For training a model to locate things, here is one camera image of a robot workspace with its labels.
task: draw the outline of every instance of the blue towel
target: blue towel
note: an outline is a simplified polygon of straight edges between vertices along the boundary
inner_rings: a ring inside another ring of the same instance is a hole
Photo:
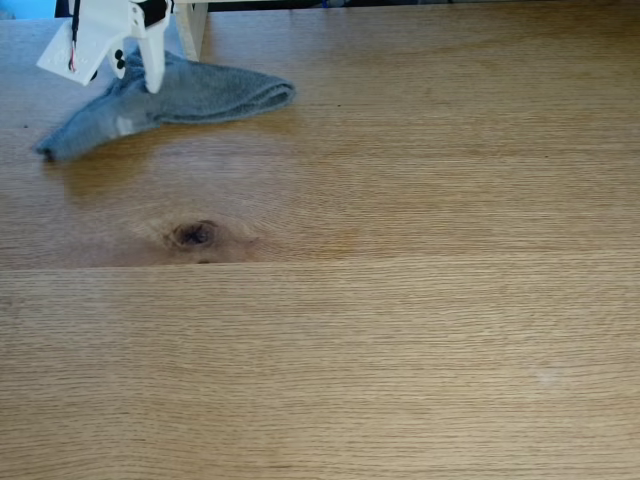
[[[222,123],[290,104],[291,82],[250,70],[208,65],[166,53],[162,88],[145,87],[139,50],[127,57],[122,80],[36,146],[48,160],[69,160],[98,145],[163,124]]]

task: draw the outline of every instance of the light wood surface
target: light wood surface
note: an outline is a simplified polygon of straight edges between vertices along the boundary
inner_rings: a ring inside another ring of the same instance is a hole
[[[639,21],[216,14],[296,104],[68,165],[31,147],[108,69],[3,24],[0,479],[637,480]]]

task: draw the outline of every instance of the wooden plank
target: wooden plank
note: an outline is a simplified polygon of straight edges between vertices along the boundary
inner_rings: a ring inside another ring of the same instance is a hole
[[[636,2],[214,15],[209,60],[292,79],[296,104],[66,166],[31,146],[112,74],[82,89],[41,72],[57,23],[8,24],[0,44],[30,53],[7,53],[0,76],[0,268],[635,249],[639,16]],[[228,241],[166,242],[199,220]]]
[[[0,478],[635,480],[628,252],[0,272]]]

